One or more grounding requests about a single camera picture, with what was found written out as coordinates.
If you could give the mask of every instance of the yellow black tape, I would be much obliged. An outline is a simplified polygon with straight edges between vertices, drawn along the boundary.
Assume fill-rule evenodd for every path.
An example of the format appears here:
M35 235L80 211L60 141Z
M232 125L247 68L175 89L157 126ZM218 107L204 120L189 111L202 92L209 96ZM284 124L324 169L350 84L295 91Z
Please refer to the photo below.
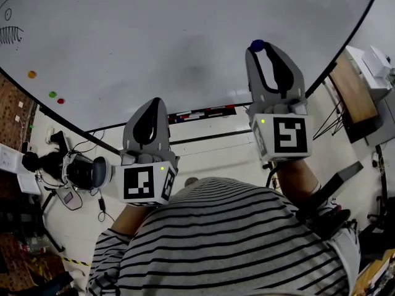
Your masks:
M85 262L76 261L76 260L73 260L73 259L68 259L68 258L63 258L63 257L62 257L62 260L65 260L67 262L74 263L74 264L79 264L79 265L85 265L85 266L91 266L92 265L91 263L85 263Z
M37 262L37 258L32 258L31 259L31 262L32 263L36 263ZM38 275L40 275L42 278L44 277L44 271L43 271L43 267L42 266L40 266L40 265L37 265L37 267L38 267Z

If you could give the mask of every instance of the white wall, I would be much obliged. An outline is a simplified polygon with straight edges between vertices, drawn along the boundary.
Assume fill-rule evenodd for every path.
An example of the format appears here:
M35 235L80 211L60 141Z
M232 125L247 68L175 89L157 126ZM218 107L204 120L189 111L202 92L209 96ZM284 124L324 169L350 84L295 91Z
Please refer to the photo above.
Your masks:
M395 65L395 0L375 0L365 21L350 42L351 46L366 50L375 46L390 56Z

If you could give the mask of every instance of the orange dot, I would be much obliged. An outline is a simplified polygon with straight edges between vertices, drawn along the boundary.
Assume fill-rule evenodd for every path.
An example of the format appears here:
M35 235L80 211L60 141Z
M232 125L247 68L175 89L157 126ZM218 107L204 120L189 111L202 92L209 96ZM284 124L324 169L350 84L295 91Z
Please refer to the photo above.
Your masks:
M34 78L37 77L37 73L34 72L34 71L29 71L28 74L27 74L27 76L28 76L30 79L34 79Z

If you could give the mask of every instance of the person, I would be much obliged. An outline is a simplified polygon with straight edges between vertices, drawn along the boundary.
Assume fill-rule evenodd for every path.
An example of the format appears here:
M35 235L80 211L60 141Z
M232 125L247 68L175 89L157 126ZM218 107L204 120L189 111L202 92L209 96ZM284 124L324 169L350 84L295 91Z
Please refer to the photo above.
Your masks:
M204 178L159 208L126 206L96 243L88 295L350 295L354 230L321 239L296 217L320 185L303 160L278 172L282 193ZM323 215L336 204L321 205Z

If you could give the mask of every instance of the sleeve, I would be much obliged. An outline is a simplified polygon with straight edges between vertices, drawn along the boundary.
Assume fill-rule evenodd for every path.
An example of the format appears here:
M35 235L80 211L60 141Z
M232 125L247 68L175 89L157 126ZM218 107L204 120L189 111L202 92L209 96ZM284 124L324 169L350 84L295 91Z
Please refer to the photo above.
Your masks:
M120 262L133 236L126 236L108 229L96 242L89 274L87 295L118 295L117 281Z
M336 206L338 206L338 204L336 203L336 199L327 199L324 203L322 203L317 211L318 214L320 216L325 215L326 213L330 212L332 209L336 208ZM355 245L358 249L358 251L360 250L359 248L359 240L358 240L358 235L357 235L357 230L356 227L352 228L352 226L344 228L345 231L348 232L349 234L349 238L351 238L352 240L352 244Z

